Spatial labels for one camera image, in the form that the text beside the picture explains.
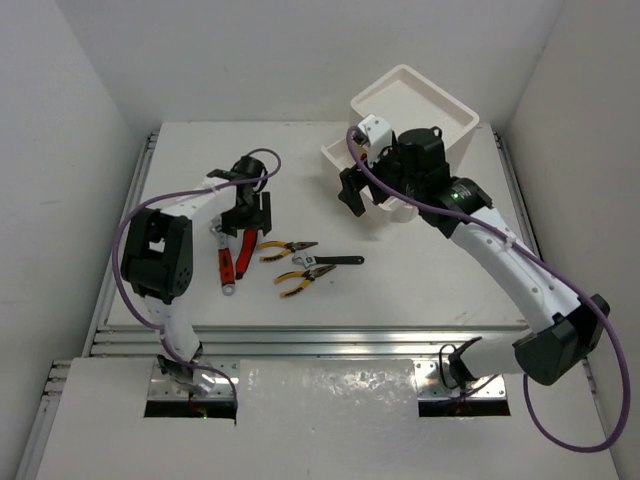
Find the white drawer cabinet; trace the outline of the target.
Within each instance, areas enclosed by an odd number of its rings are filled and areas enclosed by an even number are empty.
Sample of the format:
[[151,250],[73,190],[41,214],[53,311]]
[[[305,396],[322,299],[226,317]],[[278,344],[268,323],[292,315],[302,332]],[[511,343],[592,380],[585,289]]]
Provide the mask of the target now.
[[349,165],[340,170],[341,200],[356,216],[369,209],[419,214],[441,224],[406,198],[454,210],[466,200],[450,195],[470,182],[456,170],[479,116],[413,68],[399,65],[351,100]]

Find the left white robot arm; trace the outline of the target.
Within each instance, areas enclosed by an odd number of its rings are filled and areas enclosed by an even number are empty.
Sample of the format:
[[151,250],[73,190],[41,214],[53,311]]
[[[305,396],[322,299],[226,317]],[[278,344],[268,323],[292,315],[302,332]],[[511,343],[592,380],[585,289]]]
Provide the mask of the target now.
[[243,237],[254,252],[260,236],[272,229],[271,201],[266,185],[277,174],[258,159],[259,149],[241,156],[228,170],[209,172],[192,190],[152,197],[121,222],[112,245],[116,286],[129,310],[131,289],[149,314],[134,317],[158,332],[166,357],[180,366],[197,368],[202,351],[181,297],[194,273],[194,235],[210,227],[219,236]]

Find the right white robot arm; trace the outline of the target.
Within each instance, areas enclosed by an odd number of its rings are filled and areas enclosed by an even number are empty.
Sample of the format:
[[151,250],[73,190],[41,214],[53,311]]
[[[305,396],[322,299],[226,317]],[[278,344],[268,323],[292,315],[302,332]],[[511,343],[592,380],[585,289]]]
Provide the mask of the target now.
[[494,343],[475,338],[448,357],[448,373],[464,388],[485,376],[523,373],[545,386],[554,384],[597,346],[610,312],[599,295],[586,305],[556,275],[541,268],[510,230],[491,197],[473,180],[451,173],[442,132],[437,127],[387,129],[374,149],[369,127],[351,127],[347,147],[355,166],[340,173],[339,199],[356,215],[365,212],[360,192],[375,204],[394,196],[416,206],[420,217],[472,256],[523,315],[530,332]]

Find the red utility knife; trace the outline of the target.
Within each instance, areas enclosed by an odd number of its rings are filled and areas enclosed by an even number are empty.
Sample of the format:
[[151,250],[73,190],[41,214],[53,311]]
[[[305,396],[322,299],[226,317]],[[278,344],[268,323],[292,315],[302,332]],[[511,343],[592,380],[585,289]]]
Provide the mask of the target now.
[[258,243],[257,229],[245,229],[243,232],[241,249],[235,265],[235,279],[241,280],[247,273],[252,256]]

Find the white drawer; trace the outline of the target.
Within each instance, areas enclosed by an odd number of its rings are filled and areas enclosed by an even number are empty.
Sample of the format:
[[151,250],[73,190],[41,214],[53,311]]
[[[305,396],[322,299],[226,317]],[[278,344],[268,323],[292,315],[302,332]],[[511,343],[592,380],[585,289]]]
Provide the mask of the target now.
[[[341,189],[342,184],[339,174],[350,167],[355,166],[355,162],[350,154],[344,139],[339,139],[329,145],[320,147],[322,155],[322,169],[324,173],[331,179],[333,184]],[[363,202],[365,212],[363,217],[373,220],[378,225],[387,225],[391,223],[409,223],[416,218],[418,211],[401,200],[390,196],[381,204],[374,204],[371,192],[368,187],[360,192],[360,198]]]

